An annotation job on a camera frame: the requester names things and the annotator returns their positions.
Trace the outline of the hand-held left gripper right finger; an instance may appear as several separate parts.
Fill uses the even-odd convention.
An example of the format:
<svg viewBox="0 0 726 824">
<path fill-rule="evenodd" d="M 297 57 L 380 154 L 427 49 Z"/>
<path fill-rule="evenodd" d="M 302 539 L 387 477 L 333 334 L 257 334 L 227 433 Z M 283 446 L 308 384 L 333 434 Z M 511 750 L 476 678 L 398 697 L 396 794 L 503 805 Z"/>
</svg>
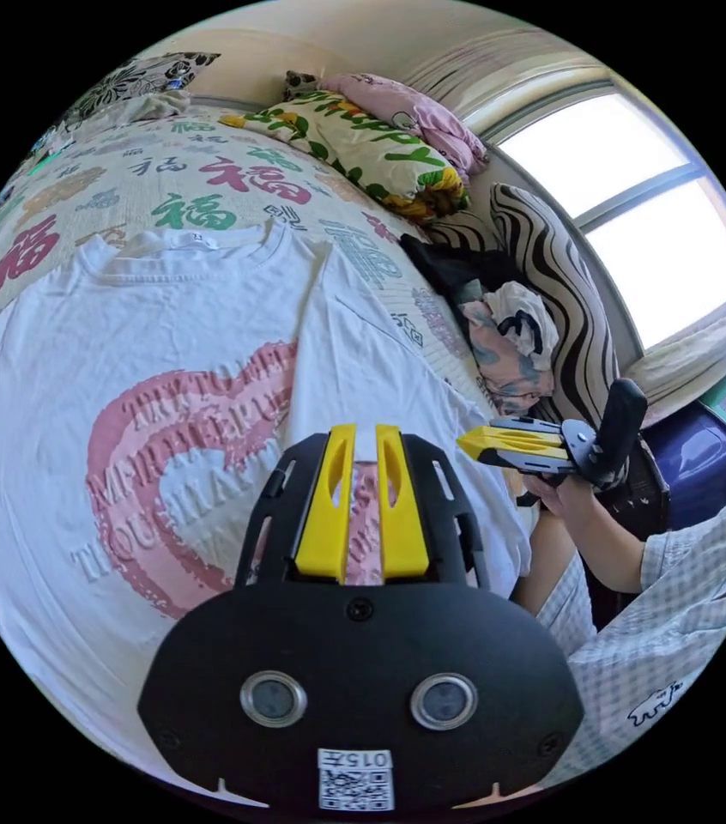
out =
<svg viewBox="0 0 726 824">
<path fill-rule="evenodd" d="M 429 558 L 402 434 L 398 427 L 375 427 L 378 454 L 378 510 L 381 575 L 423 578 Z"/>
</svg>

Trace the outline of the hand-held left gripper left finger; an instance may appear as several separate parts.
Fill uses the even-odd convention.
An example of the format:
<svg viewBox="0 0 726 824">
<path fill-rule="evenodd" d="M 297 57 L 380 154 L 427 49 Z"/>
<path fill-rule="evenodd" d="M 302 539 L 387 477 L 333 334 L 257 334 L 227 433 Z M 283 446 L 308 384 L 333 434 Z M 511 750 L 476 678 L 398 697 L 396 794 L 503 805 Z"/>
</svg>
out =
<svg viewBox="0 0 726 824">
<path fill-rule="evenodd" d="M 331 428 L 294 563 L 307 578 L 346 575 L 356 426 Z"/>
</svg>

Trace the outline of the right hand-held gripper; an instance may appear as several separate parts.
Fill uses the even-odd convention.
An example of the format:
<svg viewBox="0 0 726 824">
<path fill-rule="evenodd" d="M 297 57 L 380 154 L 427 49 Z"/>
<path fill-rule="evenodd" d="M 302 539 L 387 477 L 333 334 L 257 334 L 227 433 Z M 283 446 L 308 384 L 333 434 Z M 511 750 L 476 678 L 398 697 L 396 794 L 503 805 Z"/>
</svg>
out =
<svg viewBox="0 0 726 824">
<path fill-rule="evenodd" d="M 457 444 L 475 461 L 521 476 L 575 475 L 602 485 L 602 448 L 596 430 L 582 421 L 512 416 L 473 428 Z"/>
</svg>

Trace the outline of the person's right hand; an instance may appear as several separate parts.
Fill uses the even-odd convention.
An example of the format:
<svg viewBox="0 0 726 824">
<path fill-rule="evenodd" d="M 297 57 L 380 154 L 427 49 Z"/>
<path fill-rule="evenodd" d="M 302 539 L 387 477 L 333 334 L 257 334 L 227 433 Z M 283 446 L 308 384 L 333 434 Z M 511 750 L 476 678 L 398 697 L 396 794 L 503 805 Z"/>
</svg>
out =
<svg viewBox="0 0 726 824">
<path fill-rule="evenodd" d="M 567 525 L 587 518 L 594 510 L 593 487 L 578 476 L 522 475 L 522 481 L 528 492 Z"/>
</svg>

